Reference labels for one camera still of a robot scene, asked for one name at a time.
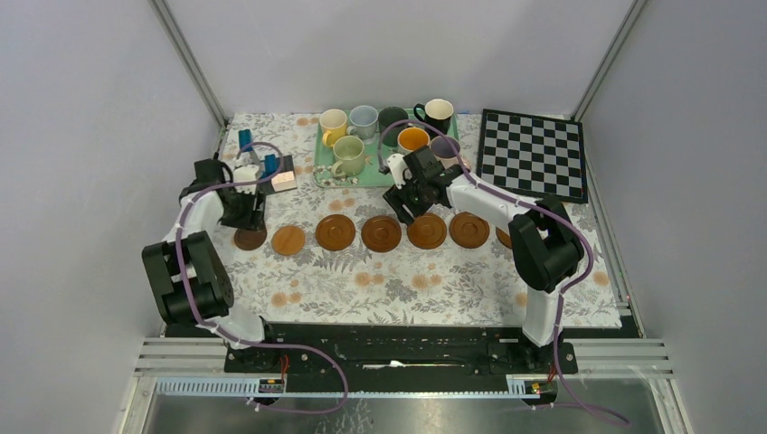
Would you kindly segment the small dark wooden coaster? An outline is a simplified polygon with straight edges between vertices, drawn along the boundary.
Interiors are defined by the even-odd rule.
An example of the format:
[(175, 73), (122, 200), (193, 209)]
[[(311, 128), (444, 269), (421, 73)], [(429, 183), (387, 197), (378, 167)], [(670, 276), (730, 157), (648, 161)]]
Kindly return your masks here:
[(261, 247), (268, 232), (265, 228), (257, 230), (237, 229), (232, 237), (233, 244), (240, 250), (252, 251)]

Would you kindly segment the pink mug purple inside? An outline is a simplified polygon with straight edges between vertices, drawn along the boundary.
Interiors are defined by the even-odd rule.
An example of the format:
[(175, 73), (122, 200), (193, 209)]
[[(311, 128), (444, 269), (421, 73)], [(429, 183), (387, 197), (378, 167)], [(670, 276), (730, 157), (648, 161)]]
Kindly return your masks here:
[(470, 161), (460, 153), (460, 143), (455, 137), (435, 137), (431, 140), (429, 148), (445, 169), (462, 163), (471, 170)]

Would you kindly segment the brown wooden coaster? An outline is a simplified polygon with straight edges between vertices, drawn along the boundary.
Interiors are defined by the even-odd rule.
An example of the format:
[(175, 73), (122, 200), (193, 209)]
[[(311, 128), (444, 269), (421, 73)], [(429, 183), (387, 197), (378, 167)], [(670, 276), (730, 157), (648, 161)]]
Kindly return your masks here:
[(342, 214), (331, 214), (317, 224), (315, 238), (318, 245), (325, 250), (344, 250), (355, 239), (355, 225), (350, 218)]
[(438, 215), (427, 212), (417, 217), (407, 228), (409, 241), (422, 250), (438, 248), (447, 238), (448, 228)]
[(496, 235), (497, 235), (498, 241), (503, 246), (505, 246), (508, 249), (512, 248), (512, 242), (511, 242), (510, 236), (507, 233), (502, 231), (500, 228), (496, 228)]
[(402, 238), (401, 225), (394, 218), (379, 215), (368, 219), (361, 230), (364, 245), (373, 252), (394, 250)]
[(485, 244), (490, 234), (489, 224), (470, 212), (460, 212), (450, 221), (450, 237), (460, 247), (477, 249)]

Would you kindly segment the small light wooden coaster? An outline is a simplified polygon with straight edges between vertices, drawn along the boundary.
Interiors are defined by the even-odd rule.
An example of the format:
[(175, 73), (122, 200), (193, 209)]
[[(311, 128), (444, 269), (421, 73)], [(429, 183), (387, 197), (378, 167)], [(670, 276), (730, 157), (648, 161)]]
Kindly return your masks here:
[(292, 256), (301, 251), (306, 243), (305, 232), (298, 226), (286, 225), (274, 233), (271, 247), (282, 256)]

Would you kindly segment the black white chessboard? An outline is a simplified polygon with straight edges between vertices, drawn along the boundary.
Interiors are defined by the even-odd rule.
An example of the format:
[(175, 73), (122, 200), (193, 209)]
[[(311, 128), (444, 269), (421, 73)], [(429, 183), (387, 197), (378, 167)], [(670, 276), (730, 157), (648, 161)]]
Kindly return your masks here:
[(474, 172), (510, 193), (587, 203), (582, 123), (486, 108)]

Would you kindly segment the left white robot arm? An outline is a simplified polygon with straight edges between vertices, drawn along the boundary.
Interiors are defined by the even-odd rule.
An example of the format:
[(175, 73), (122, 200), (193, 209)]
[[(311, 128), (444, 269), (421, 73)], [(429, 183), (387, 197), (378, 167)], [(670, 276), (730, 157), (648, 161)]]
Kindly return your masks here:
[(210, 237), (222, 225), (261, 245), (266, 196), (261, 190), (238, 192), (233, 171), (222, 161), (197, 161), (194, 171), (194, 180), (180, 194), (173, 228), (141, 252), (159, 315), (169, 326), (196, 326), (223, 338), (233, 350), (247, 348), (246, 360), (258, 371), (270, 371), (279, 363), (279, 345), (266, 338), (260, 316), (236, 305)]

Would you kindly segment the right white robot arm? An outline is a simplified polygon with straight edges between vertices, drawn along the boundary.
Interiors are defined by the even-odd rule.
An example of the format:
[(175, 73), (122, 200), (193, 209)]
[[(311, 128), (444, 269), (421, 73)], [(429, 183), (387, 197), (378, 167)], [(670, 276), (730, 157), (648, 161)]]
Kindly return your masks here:
[(581, 260), (592, 257), (563, 204), (554, 197), (528, 203), (482, 181), (462, 163), (444, 167), (428, 147), (379, 161), (381, 173), (393, 178), (383, 198), (401, 223), (413, 226), (439, 204), (469, 212), (508, 234), (516, 272), (528, 287), (519, 361), (533, 373), (558, 365), (563, 294), (580, 281)]

